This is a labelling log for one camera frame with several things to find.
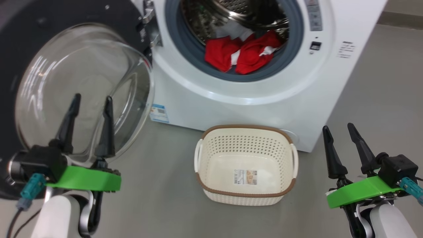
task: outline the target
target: washing machine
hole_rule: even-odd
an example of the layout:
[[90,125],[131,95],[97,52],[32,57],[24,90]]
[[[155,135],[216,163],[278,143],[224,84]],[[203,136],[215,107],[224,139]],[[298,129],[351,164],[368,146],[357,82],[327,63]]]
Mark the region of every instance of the washing machine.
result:
[[266,15],[254,2],[0,0],[0,197],[19,197],[13,155],[48,145],[75,93],[76,165],[93,162],[107,95],[115,158],[148,117],[197,130],[271,126],[310,152],[386,0],[276,0],[280,19],[254,26],[257,37],[271,29],[283,41],[267,65],[239,75],[206,63],[215,27]]

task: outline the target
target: plastic basket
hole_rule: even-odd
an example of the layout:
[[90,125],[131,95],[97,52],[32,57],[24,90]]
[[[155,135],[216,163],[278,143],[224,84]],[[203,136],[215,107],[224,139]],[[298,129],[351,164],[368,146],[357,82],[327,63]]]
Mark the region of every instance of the plastic basket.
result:
[[298,152],[289,136],[276,128],[215,126],[197,143],[194,170],[213,201],[272,205],[294,186]]

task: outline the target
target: white basket handle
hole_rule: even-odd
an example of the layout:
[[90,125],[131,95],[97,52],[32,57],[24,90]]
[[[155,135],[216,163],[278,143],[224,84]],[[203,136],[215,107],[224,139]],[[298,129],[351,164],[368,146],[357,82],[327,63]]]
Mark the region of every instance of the white basket handle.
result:
[[292,174],[293,178],[296,178],[298,175],[298,151],[294,144],[291,144],[292,154],[294,155],[294,173]]
[[200,155],[203,148],[203,139],[200,139],[197,142],[197,146],[195,147],[195,154],[194,154],[194,171],[198,173],[198,168],[200,167]]

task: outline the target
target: blue cable connector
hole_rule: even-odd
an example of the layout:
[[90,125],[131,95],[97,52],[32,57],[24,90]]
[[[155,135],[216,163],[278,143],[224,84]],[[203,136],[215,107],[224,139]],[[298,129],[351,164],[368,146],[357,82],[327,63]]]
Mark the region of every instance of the blue cable connector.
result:
[[413,180],[408,177],[404,177],[399,181],[399,186],[415,197],[420,205],[423,206],[423,188],[417,185]]
[[32,205],[32,200],[37,197],[45,186],[46,179],[44,178],[44,175],[37,173],[33,174],[24,189],[22,189],[21,198],[16,204],[16,207],[24,211],[28,210],[28,208]]

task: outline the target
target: wall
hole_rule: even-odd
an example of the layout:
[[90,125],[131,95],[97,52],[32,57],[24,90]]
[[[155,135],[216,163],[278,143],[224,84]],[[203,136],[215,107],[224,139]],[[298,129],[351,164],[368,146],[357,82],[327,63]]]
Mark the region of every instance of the wall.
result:
[[423,0],[389,0],[385,11],[423,16]]

